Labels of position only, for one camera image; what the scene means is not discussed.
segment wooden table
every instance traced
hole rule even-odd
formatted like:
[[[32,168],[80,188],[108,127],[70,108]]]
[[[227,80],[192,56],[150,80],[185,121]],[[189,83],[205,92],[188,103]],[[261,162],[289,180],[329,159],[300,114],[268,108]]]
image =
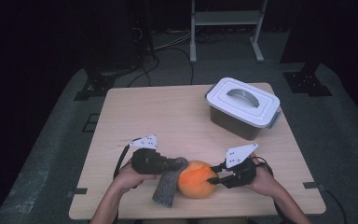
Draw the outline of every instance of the wooden table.
[[[252,85],[272,92],[267,83]],[[150,134],[157,136],[158,152],[162,156],[185,157],[189,161],[206,161],[211,165],[224,161],[226,149],[256,142],[259,145],[256,155],[267,160],[275,177],[304,212],[323,213],[325,204],[320,192],[303,186],[305,182],[313,182],[313,178],[284,114],[275,127],[263,129],[254,141],[247,141],[210,121],[209,105],[204,98],[210,88],[210,85],[199,85],[110,90],[77,185],[79,189],[87,189],[87,193],[75,195],[69,216],[73,219],[92,218],[112,181],[123,148],[131,140]],[[135,149],[130,149],[124,161]],[[120,203],[119,218],[276,215],[269,197],[246,188],[226,189],[223,185],[219,185],[207,199],[188,199],[177,192],[173,207],[165,208],[152,200],[157,184],[158,180],[146,180],[137,189],[126,193]]]

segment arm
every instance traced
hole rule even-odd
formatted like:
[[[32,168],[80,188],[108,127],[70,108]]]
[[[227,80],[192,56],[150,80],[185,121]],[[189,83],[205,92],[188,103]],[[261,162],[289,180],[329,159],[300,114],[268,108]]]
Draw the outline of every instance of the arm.
[[[264,167],[256,168],[255,180],[247,186],[256,193],[271,197],[285,216],[297,224],[309,224],[310,220],[289,194],[289,192]]]
[[[142,184],[144,180],[157,177],[157,175],[140,175],[130,165],[125,165],[101,199],[90,224],[112,224],[117,215],[121,197],[130,189]]]

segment shelf leg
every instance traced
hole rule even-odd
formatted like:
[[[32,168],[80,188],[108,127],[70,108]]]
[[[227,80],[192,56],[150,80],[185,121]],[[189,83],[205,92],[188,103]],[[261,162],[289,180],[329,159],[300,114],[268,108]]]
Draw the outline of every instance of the shelf leg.
[[[257,19],[257,25],[255,27],[255,36],[251,37],[252,48],[254,49],[255,57],[258,63],[264,62],[264,57],[263,54],[261,53],[260,47],[258,47],[257,41],[258,41],[258,37],[260,37],[261,26],[263,24],[264,15],[266,14],[268,1],[269,0],[264,0],[263,5],[261,6],[260,14],[258,15],[258,19]]]
[[[190,61],[195,63],[197,61],[196,52],[196,0],[191,2],[191,37],[190,37]]]

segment human hand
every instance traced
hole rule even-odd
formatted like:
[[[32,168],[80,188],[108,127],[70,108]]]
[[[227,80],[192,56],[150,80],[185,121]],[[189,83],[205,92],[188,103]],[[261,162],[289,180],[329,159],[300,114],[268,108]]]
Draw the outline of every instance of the human hand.
[[[146,179],[156,179],[158,175],[141,175],[138,174],[131,167],[131,160],[129,160],[123,168],[120,170],[120,173],[113,180],[112,185],[116,185],[123,192],[128,192],[130,189],[137,187],[142,184]]]
[[[256,165],[260,163],[258,158],[255,157],[254,152],[250,157]],[[246,185],[245,187],[254,190],[258,194],[269,197],[274,197],[284,190],[283,186],[263,166],[258,166],[256,168],[255,179],[251,184]]]

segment orange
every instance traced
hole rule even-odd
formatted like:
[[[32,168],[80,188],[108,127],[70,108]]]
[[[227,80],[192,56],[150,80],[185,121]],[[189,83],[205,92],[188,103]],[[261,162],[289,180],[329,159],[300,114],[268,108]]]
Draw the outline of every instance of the orange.
[[[210,164],[204,161],[190,161],[179,175],[178,188],[189,198],[207,198],[216,190],[216,185],[207,181],[212,177],[218,177],[218,175],[211,170]]]

